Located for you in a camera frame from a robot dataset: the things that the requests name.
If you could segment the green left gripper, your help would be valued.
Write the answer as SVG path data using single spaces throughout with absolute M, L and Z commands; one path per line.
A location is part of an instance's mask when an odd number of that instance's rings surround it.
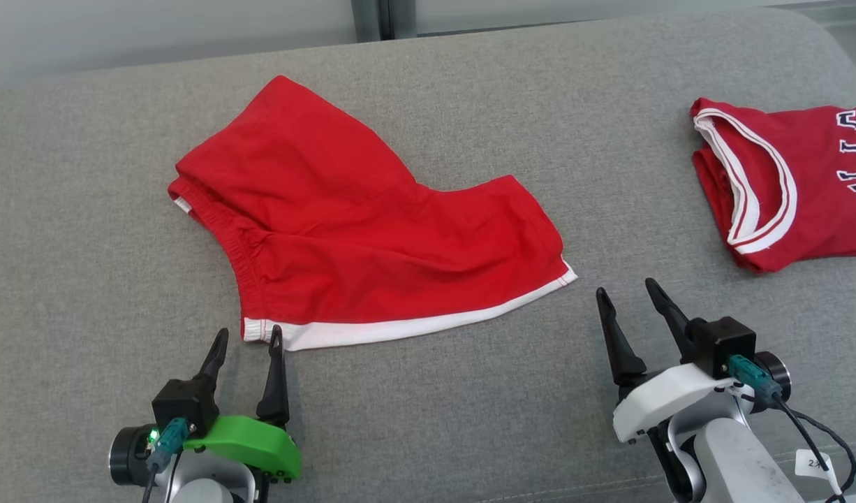
M 198 372 L 198 378 L 217 382 L 225 363 L 229 329 L 221 328 Z M 270 368 L 263 396 L 256 407 L 258 420 L 244 415 L 221 415 L 204 437 L 189 437 L 185 450 L 201 450 L 294 481 L 302 474 L 302 455 L 284 429 L 290 420 L 283 332 L 272 328 L 268 348 Z

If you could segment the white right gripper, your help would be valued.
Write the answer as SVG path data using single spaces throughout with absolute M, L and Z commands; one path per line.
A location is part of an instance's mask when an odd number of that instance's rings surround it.
M 656 312 L 665 319 L 680 356 L 692 358 L 694 344 L 686 333 L 689 319 L 657 280 L 648 277 L 644 284 Z M 731 393 L 725 392 L 734 384 L 732 379 L 711 378 L 692 363 L 668 368 L 645 379 L 647 367 L 644 360 L 635 355 L 620 328 L 617 310 L 609 294 L 603 287 L 598 287 L 595 299 L 611 378 L 619 387 L 619 403 L 612 418 L 613 429 L 619 442 L 627 443 L 638 439 L 651 428 L 657 427 L 661 421 L 694 407 L 710 394 L 731 398 L 725 416 L 740 420 L 740 405 Z M 715 390 L 720 388 L 724 391 L 717 393 Z

